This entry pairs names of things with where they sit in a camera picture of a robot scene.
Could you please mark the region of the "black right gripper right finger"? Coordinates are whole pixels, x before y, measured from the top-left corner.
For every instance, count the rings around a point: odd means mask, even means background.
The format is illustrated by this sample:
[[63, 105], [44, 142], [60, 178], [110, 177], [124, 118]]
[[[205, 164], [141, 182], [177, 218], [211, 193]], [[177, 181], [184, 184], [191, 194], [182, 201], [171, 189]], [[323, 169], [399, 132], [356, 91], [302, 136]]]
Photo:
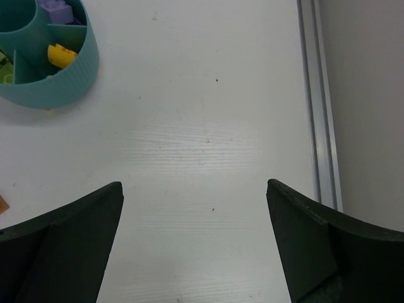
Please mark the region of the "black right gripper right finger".
[[403, 232], [270, 179], [267, 202], [292, 302], [403, 302]]

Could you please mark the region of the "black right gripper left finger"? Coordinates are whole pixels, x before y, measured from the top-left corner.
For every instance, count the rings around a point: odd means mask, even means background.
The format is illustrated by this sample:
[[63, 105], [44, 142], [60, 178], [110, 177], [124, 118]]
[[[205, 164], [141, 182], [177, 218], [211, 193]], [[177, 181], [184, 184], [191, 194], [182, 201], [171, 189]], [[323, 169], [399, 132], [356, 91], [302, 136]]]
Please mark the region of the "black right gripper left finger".
[[112, 182], [1, 230], [1, 302], [96, 302], [123, 206]]

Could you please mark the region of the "light green lego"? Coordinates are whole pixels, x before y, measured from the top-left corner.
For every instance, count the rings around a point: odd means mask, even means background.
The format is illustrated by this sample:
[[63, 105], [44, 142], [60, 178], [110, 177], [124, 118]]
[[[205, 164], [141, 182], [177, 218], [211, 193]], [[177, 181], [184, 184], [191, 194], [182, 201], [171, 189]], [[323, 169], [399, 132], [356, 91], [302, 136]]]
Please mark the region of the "light green lego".
[[1, 84], [13, 84], [14, 67], [9, 58], [0, 52], [0, 81]]

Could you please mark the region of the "purple square lego brick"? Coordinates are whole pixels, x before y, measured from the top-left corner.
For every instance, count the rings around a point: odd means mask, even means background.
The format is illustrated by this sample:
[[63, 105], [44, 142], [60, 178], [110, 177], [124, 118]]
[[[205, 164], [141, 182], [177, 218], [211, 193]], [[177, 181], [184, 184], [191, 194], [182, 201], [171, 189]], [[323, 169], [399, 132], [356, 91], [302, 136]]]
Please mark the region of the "purple square lego brick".
[[63, 0], [38, 0], [50, 24], [66, 25], [74, 21], [73, 9]]

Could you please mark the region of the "purple curved lego brick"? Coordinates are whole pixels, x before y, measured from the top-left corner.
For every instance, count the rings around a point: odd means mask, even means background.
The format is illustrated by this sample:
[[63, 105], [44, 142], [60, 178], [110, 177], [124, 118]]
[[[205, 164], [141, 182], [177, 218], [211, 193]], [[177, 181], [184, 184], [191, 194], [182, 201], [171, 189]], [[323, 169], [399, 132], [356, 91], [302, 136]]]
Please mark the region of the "purple curved lego brick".
[[73, 22], [71, 22], [71, 25], [80, 25], [80, 26], [82, 26], [84, 24], [79, 19], [74, 17]]

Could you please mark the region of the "brown flat lego plate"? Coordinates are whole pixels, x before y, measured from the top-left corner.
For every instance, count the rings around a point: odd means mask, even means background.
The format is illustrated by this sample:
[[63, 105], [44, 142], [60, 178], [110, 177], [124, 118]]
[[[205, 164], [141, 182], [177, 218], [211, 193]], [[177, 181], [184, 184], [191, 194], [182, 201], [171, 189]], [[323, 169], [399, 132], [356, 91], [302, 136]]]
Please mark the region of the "brown flat lego plate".
[[5, 211], [9, 209], [9, 204], [4, 200], [2, 196], [0, 196], [0, 214], [3, 214]]

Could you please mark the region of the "teal round divided container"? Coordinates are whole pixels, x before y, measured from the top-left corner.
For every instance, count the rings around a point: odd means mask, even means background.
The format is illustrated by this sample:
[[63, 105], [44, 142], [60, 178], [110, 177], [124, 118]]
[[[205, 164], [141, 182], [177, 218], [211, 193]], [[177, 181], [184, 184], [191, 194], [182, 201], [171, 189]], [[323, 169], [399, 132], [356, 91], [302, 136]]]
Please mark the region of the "teal round divided container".
[[[81, 1], [65, 1], [84, 25], [50, 24], [37, 1], [1, 1], [1, 51], [14, 67], [14, 83], [1, 84], [1, 97], [32, 109], [53, 109], [83, 97], [94, 84], [99, 51]], [[47, 58], [49, 45], [75, 51], [59, 73]]]

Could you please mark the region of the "yellow lego in container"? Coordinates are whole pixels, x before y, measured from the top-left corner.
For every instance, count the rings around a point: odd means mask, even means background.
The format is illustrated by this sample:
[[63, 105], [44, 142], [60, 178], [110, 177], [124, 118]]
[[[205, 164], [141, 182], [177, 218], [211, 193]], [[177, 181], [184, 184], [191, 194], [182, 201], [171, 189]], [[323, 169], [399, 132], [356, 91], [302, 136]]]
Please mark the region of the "yellow lego in container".
[[58, 73], [69, 66], [76, 59], [77, 55], [75, 51], [67, 49], [60, 44], [49, 45], [47, 48], [48, 61], [58, 68]]

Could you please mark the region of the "aluminium rail at right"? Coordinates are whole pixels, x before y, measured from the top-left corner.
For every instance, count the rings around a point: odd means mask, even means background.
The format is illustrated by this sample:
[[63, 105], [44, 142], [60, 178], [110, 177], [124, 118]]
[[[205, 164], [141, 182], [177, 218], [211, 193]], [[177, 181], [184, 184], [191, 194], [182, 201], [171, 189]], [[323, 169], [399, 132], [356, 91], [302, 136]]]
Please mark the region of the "aluminium rail at right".
[[343, 211], [319, 1], [298, 1], [316, 200]]

